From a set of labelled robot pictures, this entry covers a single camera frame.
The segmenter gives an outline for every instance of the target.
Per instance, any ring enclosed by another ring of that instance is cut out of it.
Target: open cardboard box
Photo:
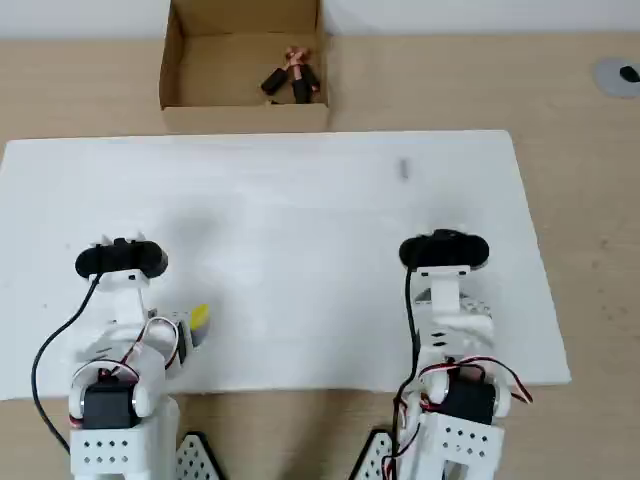
[[[328,118],[320,0],[172,0],[160,72],[160,106],[176,133],[322,131]],[[314,103],[291,85],[260,84],[295,45],[311,50]],[[267,105],[273,99],[281,105]]]

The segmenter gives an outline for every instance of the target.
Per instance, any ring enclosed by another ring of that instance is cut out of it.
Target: perforated bracket
[[[189,433],[176,453],[177,480],[224,480],[204,436]]]
[[[439,413],[425,416],[415,478],[441,478],[446,462],[466,466],[466,479],[493,478],[500,463],[504,430]]]
[[[79,479],[173,480],[180,411],[172,398],[133,428],[71,431],[71,473]]]
[[[373,430],[349,480],[381,480],[382,458],[385,455],[391,455],[391,436],[386,430]]]

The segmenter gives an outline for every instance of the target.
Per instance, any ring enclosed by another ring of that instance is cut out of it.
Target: light wood desk
[[[161,48],[0,43],[0,141],[166,133]],[[640,61],[640,34],[342,38],[330,49],[334,130],[513,136],[574,381],[514,408],[501,479],[638,478],[640,100],[596,90],[590,69],[602,56]],[[398,321],[405,328],[403,312]],[[371,426],[391,414],[390,396],[354,392],[181,403],[182,429],[205,430],[232,479],[345,479]],[[64,402],[47,406],[64,424]],[[0,425],[3,477],[67,478],[30,402],[1,404]]]

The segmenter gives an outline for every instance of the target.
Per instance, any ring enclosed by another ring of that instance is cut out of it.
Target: black cable
[[[419,432],[420,432],[420,424],[418,424],[418,428],[416,428],[416,431],[411,436],[411,439],[409,440],[409,442],[404,446],[402,450],[398,452],[398,455],[395,458],[401,457],[402,455],[405,454],[407,450],[409,450],[409,447],[413,444],[414,440],[418,437]],[[392,457],[391,455],[385,455],[384,457],[382,457],[382,461],[380,462],[382,470],[384,470],[384,463],[387,460],[387,458],[392,458]]]
[[[418,355],[420,353],[420,345],[418,334],[416,332],[416,324],[413,319],[413,306],[411,302],[411,274],[413,273],[413,264],[407,267],[407,275],[404,281],[404,302],[407,308],[407,320],[409,321],[409,333],[411,335],[411,374],[402,382],[398,393],[393,399],[393,423],[391,426],[391,479],[396,480],[396,458],[398,457],[398,413],[400,410],[400,400],[404,389],[413,381],[418,371]]]
[[[36,353],[36,357],[33,360],[33,367],[31,367],[31,394],[33,395],[33,403],[35,404],[36,409],[38,410],[38,413],[42,418],[42,421],[45,423],[45,425],[47,426],[51,434],[54,437],[56,437],[56,440],[58,440],[60,445],[62,445],[62,448],[64,448],[67,453],[70,453],[69,444],[64,439],[64,437],[60,434],[60,432],[56,429],[53,423],[51,423],[51,420],[49,419],[47,413],[44,411],[44,408],[42,408],[42,403],[40,403],[40,396],[38,395],[38,384],[36,382],[36,373],[38,370],[38,364],[40,363],[40,359],[42,358],[42,354],[47,349],[47,347],[51,344],[51,342],[53,342],[56,339],[58,335],[60,335],[67,328],[73,325],[73,323],[78,318],[80,318],[80,315],[82,315],[82,313],[84,312],[84,309],[87,308],[87,305],[89,304],[89,300],[91,300],[91,296],[93,295],[93,292],[98,286],[98,283],[100,283],[101,277],[102,277],[102,274],[100,273],[96,276],[95,280],[91,282],[91,287],[89,287],[89,291],[87,292],[87,295],[84,297],[84,300],[82,301],[80,308],[78,308],[78,311],[64,325],[58,328],[55,332],[53,332],[49,336],[49,338],[45,340],[45,342],[40,347],[40,350],[38,350],[38,353]]]

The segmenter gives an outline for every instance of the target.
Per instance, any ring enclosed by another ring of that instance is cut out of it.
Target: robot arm
[[[427,244],[426,253],[416,250],[419,243]],[[515,372],[494,356],[489,308],[460,289],[461,279],[488,259],[485,245],[480,237],[438,230],[401,247],[405,265],[409,257],[418,258],[415,273],[429,281],[408,305],[427,327],[418,335],[416,375],[399,401],[397,453],[391,433],[374,430],[351,479],[388,480],[393,461],[400,480],[494,478],[504,437],[494,420],[507,416],[512,398],[533,399]],[[517,393],[509,388],[509,376]]]
[[[166,394],[194,346],[184,320],[147,310],[142,291],[167,267],[143,238],[107,240],[83,252],[78,273],[116,305],[116,320],[78,352],[69,414],[71,471],[77,479],[174,480],[180,411]]]

